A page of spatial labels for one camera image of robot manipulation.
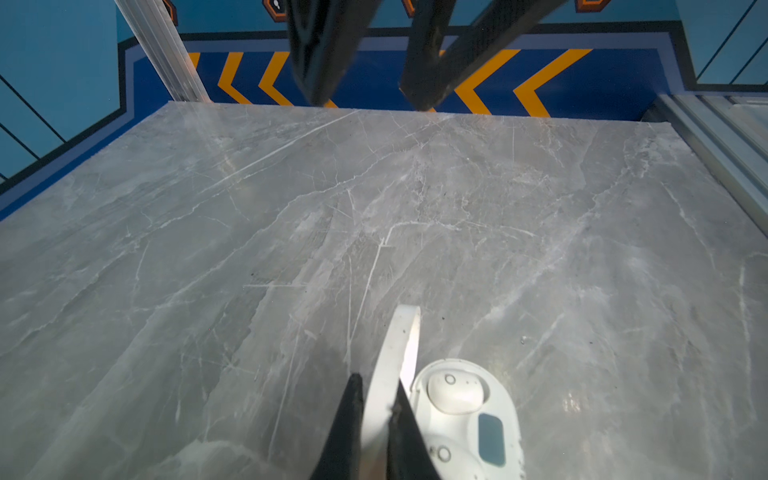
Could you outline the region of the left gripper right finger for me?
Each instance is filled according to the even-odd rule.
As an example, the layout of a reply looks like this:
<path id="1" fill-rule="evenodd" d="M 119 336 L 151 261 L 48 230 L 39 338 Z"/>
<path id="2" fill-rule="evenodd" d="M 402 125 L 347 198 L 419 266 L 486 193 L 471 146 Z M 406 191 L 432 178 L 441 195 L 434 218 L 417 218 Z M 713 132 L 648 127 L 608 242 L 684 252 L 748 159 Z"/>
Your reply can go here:
<path id="1" fill-rule="evenodd" d="M 440 480 L 401 383 L 388 423 L 386 478 Z"/>

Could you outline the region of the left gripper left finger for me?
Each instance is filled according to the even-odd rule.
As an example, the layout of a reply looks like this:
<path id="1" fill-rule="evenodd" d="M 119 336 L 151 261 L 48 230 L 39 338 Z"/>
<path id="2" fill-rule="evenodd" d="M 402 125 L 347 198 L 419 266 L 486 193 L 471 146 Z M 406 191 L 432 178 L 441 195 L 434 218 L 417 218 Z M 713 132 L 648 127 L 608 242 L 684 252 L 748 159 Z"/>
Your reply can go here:
<path id="1" fill-rule="evenodd" d="M 359 373 L 352 373 L 311 480 L 356 480 L 359 477 L 363 413 L 363 379 Z"/>

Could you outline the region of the white charging case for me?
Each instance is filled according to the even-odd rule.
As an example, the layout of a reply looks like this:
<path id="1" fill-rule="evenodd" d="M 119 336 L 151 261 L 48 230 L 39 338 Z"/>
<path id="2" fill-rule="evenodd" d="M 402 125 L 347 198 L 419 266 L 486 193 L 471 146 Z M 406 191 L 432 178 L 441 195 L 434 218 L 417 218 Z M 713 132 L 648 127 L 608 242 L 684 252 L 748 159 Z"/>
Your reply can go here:
<path id="1" fill-rule="evenodd" d="M 388 423 L 399 383 L 441 479 L 525 478 L 511 395 L 489 371 L 467 360 L 441 359 L 419 369 L 420 329 L 419 307 L 395 309 L 365 399 L 361 478 L 387 479 Z"/>

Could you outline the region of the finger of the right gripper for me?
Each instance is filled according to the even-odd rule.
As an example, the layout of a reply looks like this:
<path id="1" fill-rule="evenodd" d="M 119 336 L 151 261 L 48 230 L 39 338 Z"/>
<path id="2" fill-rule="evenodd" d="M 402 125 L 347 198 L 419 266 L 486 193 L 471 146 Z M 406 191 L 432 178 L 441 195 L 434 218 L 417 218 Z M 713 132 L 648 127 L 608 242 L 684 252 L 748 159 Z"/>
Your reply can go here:
<path id="1" fill-rule="evenodd" d="M 513 40 L 558 9 L 561 0 L 493 0 L 446 48 L 453 1 L 419 1 L 400 89 L 417 111 L 439 105 Z"/>
<path id="2" fill-rule="evenodd" d="M 379 6 L 378 0 L 286 2 L 294 78 L 310 105 L 331 99 Z"/>

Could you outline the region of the aluminium front rail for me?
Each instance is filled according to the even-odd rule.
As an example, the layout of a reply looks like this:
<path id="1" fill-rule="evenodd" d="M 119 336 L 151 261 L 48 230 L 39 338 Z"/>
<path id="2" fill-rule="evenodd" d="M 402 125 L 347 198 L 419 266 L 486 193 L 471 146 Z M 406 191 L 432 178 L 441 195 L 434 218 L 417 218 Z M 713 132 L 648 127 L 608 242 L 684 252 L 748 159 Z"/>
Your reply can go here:
<path id="1" fill-rule="evenodd" d="M 660 95 L 643 115 L 668 122 L 762 232 L 767 231 L 767 99 Z"/>

